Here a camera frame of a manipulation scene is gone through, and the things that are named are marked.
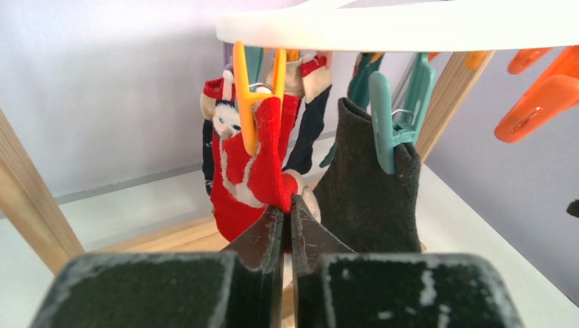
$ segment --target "wooden beam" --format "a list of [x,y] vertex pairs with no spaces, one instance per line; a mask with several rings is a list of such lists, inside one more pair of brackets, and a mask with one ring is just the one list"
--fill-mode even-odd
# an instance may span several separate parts
[[489,51],[476,70],[469,70],[466,67],[466,58],[469,54],[453,53],[434,86],[430,105],[416,143],[416,150],[421,156],[422,163],[426,161],[458,107],[485,70],[494,51]]
[[54,274],[84,253],[1,109],[0,209]]

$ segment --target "hanger arm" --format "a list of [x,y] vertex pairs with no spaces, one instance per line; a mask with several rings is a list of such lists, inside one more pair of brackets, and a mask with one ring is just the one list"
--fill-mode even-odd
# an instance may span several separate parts
[[223,14],[216,20],[217,38],[243,40],[251,46],[328,51],[455,52],[579,44],[574,2],[569,0],[319,9],[323,3],[327,1]]

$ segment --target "black fabric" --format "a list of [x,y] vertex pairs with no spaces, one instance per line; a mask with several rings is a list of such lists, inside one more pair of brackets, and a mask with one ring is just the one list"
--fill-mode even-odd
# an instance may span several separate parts
[[299,174],[306,174],[311,169],[311,155],[313,143],[324,130],[324,114],[330,96],[332,85],[328,86],[320,95],[306,102],[306,109],[302,116],[300,130],[294,149],[289,154],[287,164],[283,170],[295,169]]
[[215,170],[215,162],[213,161],[213,122],[203,120],[203,164],[201,170],[205,176],[205,189],[208,195],[211,195],[211,188],[213,187],[213,175]]
[[313,190],[322,224],[357,252],[420,252],[420,156],[411,143],[397,146],[388,175],[376,158],[371,116],[347,98],[338,115],[335,157]]
[[569,204],[569,207],[567,207],[567,213],[574,217],[579,217],[579,200]]

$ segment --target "dark gray sock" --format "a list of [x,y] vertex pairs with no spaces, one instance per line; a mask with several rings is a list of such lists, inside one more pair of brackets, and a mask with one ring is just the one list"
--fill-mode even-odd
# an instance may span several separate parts
[[420,156],[411,143],[394,149],[396,172],[376,158],[371,116],[338,100],[336,154],[313,192],[322,224],[357,252],[420,252],[416,196]]

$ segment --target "gray strip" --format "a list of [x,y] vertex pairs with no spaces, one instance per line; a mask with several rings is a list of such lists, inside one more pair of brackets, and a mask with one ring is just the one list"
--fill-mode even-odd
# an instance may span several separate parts
[[[326,133],[322,133],[320,135],[320,137],[317,139],[317,141],[329,139],[329,138],[335,137],[335,135],[336,135],[336,131],[329,131]],[[289,148],[292,148],[295,145],[296,145],[295,140],[289,142]],[[142,176],[139,178],[134,178],[134,179],[123,181],[123,182],[108,184],[106,186],[98,187],[95,189],[90,189],[90,190],[86,190],[86,191],[79,191],[78,193],[70,193],[68,195],[56,197],[56,202],[59,205],[71,203],[71,202],[76,202],[77,200],[84,200],[84,199],[89,198],[89,197],[104,195],[105,193],[113,193],[115,191],[119,191],[122,189],[127,189],[127,188],[131,188],[131,187],[144,185],[145,183],[151,183],[151,182],[155,182],[155,181],[159,181],[159,180],[163,180],[163,179],[172,178],[174,176],[180,176],[182,174],[188,174],[191,172],[199,171],[200,169],[201,169],[201,163],[196,163],[196,164],[188,165],[185,167],[179,167],[177,169],[172,169],[172,170],[166,171],[166,172],[151,174],[149,176]],[[0,211],[0,219],[4,219],[5,217],[6,216],[4,216],[4,213],[2,213]]]

